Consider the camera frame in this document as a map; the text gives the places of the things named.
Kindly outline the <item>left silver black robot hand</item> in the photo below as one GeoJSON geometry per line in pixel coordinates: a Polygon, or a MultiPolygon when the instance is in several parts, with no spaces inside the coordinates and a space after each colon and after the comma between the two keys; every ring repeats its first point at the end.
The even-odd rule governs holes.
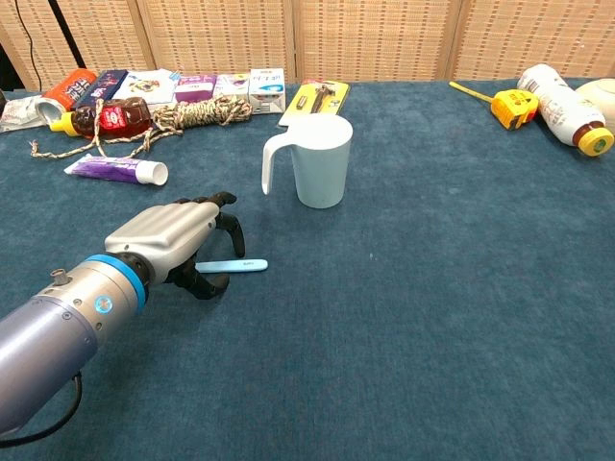
{"type": "Polygon", "coordinates": [[[222,230],[232,239],[235,255],[245,256],[238,219],[222,211],[235,201],[234,194],[222,191],[148,207],[106,237],[106,253],[127,263],[146,287],[173,283],[198,300],[215,298],[226,291],[230,277],[204,278],[196,255],[212,231],[222,230]]]}

